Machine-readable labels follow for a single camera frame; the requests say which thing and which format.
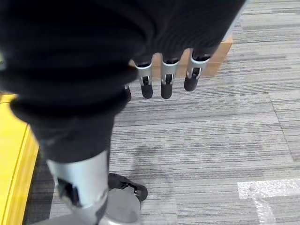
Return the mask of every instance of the gray striped carpet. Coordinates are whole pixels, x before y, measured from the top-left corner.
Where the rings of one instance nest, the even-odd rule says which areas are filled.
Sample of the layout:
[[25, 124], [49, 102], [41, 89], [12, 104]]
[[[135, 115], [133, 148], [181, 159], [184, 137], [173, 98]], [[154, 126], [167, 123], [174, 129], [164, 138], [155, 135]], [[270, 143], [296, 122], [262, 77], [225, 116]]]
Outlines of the gray striped carpet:
[[[148, 187], [144, 225], [258, 225], [238, 182], [300, 178], [300, 2], [252, 0], [217, 77], [171, 99], [132, 100], [116, 118], [111, 172]], [[36, 165], [25, 224], [68, 213]], [[265, 199], [277, 224], [300, 224], [300, 195]]]

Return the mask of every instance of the black cloth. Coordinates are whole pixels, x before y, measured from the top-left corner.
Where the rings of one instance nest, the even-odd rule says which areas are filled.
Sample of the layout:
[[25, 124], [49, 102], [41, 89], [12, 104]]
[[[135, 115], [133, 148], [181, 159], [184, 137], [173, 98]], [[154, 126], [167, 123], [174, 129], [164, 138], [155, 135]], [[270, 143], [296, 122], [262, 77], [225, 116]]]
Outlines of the black cloth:
[[212, 54], [243, 0], [5, 0], [0, 90], [46, 158], [74, 162], [108, 149], [136, 78], [128, 61], [186, 48]]

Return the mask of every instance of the black fingertip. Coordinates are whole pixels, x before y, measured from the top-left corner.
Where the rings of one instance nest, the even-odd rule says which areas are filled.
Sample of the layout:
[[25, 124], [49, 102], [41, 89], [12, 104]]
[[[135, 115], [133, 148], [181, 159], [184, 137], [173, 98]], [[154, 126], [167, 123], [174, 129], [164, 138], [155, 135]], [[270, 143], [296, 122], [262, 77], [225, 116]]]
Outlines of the black fingertip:
[[186, 76], [186, 79], [184, 80], [184, 89], [186, 91], [193, 91], [196, 89], [197, 83], [198, 83], [198, 79], [196, 79], [194, 77], [188, 78]]
[[169, 99], [172, 96], [173, 85], [170, 83], [161, 84], [160, 86], [160, 94], [164, 99]]
[[142, 95], [144, 98], [152, 98], [153, 96], [153, 89], [152, 89], [152, 85], [144, 85], [141, 86], [142, 89]]

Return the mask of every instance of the silver metal base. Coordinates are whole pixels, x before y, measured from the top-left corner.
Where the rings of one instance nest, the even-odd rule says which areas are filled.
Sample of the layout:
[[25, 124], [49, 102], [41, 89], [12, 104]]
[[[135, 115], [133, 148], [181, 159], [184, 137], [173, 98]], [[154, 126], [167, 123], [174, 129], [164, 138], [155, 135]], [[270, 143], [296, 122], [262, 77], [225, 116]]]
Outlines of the silver metal base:
[[[134, 189], [112, 189], [108, 193], [108, 204], [105, 215], [98, 225], [140, 225], [141, 203], [134, 195]], [[34, 225], [94, 225], [83, 222], [78, 215], [44, 220]]]

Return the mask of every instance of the robotic hand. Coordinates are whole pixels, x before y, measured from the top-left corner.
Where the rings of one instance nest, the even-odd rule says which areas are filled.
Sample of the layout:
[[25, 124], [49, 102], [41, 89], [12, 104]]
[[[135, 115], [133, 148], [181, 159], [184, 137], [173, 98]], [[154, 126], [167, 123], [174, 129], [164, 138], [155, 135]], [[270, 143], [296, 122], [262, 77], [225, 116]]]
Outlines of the robotic hand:
[[[136, 225], [147, 189], [109, 174], [114, 117], [138, 79], [152, 97], [151, 61], [162, 53], [161, 95], [172, 95], [182, 52], [193, 91], [246, 0], [12, 1], [0, 4], [0, 90], [30, 124], [58, 193], [73, 211], [40, 225]], [[134, 59], [136, 68], [128, 66]]]

